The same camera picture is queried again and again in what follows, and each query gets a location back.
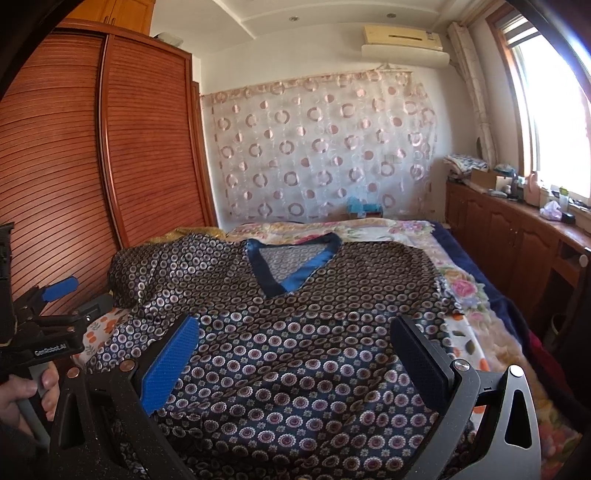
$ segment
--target folded cloth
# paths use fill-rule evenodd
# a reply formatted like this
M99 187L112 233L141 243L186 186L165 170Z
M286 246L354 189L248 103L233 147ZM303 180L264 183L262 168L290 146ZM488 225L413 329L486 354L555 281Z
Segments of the folded cloth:
M480 158L471 157L470 155L450 154L443 159L443 162L448 165L454 178L463 179L470 176L472 169L488 170L488 164Z

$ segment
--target sheer curtain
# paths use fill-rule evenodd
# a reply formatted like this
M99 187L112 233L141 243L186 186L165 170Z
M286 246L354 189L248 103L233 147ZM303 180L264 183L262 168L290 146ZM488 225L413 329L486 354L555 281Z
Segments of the sheer curtain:
M350 197L425 217L436 115L414 73L304 77L202 101L225 226L341 219Z
M468 87L468 93L470 94L470 100L474 108L474 117L478 129L480 146L482 147L483 160L486 160L490 168L494 168L498 161L491 124L488 119L488 93L480 60L476 54L476 47L466 27L453 22L447 29L447 32L457 55L460 71Z

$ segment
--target white wall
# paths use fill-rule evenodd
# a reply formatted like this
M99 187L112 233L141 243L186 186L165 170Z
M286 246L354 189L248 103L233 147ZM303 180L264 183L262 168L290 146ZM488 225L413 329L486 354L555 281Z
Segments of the white wall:
M199 89L201 89L201 60L198 59L195 55L192 55L193 60L193 81L199 84Z
M204 94L273 80L322 73L371 69L378 63L361 57L363 24L303 27L258 37L201 58ZM412 67L438 119L436 158L476 153L476 130L466 86L456 70ZM443 220L447 169L434 164L433 219Z
M489 96L489 117L495 138L499 163L508 163L519 169L517 120L513 97L509 89L505 66L496 46L491 29L486 23L487 12L470 27L470 35L480 58Z

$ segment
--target window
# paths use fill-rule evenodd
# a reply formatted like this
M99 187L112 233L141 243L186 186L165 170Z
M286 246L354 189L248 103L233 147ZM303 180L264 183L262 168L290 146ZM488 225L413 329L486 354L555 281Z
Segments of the window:
M512 8L489 17L509 70L522 131L521 173L591 197L591 106L569 65Z

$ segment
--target wooden wardrobe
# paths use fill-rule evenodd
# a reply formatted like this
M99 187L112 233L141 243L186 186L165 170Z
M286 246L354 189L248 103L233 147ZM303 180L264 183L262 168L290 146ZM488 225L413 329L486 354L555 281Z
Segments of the wooden wardrobe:
M67 21L0 102L0 222L15 222L12 291L75 275L48 312L105 291L117 250L215 225L191 55Z

